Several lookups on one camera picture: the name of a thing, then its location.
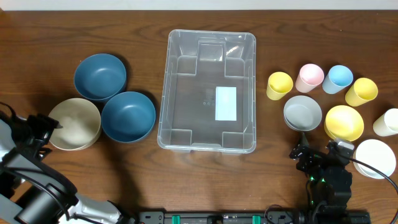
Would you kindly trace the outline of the beige plastic bowl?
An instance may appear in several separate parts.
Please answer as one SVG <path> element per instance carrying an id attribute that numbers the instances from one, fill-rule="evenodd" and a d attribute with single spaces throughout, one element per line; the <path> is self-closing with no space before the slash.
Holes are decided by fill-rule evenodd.
<path id="1" fill-rule="evenodd" d="M 101 134 L 98 108 L 83 98 L 70 98 L 52 109 L 49 117 L 60 123 L 50 143 L 64 151 L 79 151 L 94 144 Z"/>

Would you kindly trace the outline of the dark blue bowl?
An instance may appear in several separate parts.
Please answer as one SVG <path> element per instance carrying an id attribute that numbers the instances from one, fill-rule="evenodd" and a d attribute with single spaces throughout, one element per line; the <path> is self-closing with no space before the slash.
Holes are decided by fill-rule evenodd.
<path id="1" fill-rule="evenodd" d="M 155 106 L 150 98 L 136 91 L 125 91 L 112 97 L 104 106 L 101 124 L 114 141 L 132 143 L 143 140 L 156 121 Z"/>
<path id="2" fill-rule="evenodd" d="M 74 86 L 84 98 L 106 102 L 126 89 L 127 71 L 111 54 L 95 54 L 84 59 L 75 70 Z"/>

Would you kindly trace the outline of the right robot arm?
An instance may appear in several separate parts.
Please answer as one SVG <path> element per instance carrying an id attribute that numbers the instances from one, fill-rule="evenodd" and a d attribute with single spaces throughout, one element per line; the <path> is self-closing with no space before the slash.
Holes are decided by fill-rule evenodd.
<path id="1" fill-rule="evenodd" d="M 354 145 L 336 138 L 328 142 L 328 153 L 320 152 L 308 143 L 301 132 L 289 157 L 296 169 L 308 178 L 305 184 L 308 208 L 294 215 L 294 223 L 340 223 L 351 198 L 352 173 L 346 170 L 354 153 Z"/>

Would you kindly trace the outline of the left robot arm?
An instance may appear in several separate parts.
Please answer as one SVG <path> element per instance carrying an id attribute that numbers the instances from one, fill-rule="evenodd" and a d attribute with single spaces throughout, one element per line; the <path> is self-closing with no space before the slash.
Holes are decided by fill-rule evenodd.
<path id="1" fill-rule="evenodd" d="M 42 160 L 58 121 L 42 114 L 1 114 L 1 218 L 9 223 L 137 223 L 112 202 L 78 194 Z"/>

